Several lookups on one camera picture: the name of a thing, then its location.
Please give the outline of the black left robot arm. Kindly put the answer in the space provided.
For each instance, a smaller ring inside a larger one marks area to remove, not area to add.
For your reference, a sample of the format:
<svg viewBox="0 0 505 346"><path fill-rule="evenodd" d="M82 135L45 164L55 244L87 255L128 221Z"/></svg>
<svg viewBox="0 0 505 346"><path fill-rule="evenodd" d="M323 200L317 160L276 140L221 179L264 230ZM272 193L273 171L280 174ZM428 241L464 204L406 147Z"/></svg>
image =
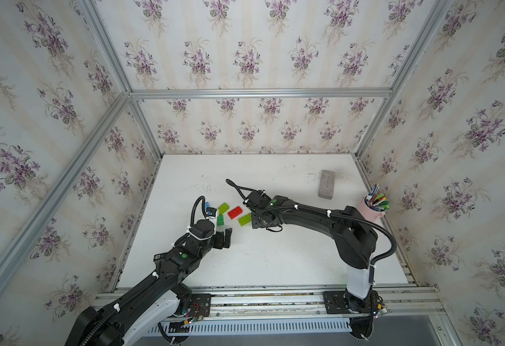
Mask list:
<svg viewBox="0 0 505 346"><path fill-rule="evenodd" d="M201 219L188 226L168 252L154 256L154 269L126 294L99 310L89 307L77 318L67 345L134 345L154 325L184 314L191 290L183 281L211 249L231 246L232 229L216 230Z"/></svg>

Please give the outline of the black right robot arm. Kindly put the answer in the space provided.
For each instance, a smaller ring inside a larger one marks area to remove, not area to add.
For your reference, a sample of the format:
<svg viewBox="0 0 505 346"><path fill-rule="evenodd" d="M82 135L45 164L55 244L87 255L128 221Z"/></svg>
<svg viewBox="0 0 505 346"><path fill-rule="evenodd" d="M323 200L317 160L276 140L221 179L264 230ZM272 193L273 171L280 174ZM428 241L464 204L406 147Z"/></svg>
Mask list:
<svg viewBox="0 0 505 346"><path fill-rule="evenodd" d="M270 198L253 192L243 201L250 210L252 227L281 232L285 225L300 226L331 238L340 259L349 267L343 299L352 313L376 314L374 291L376 264L397 249L395 237L382 226L366 220L354 207L323 209L297 203L284 196Z"/></svg>

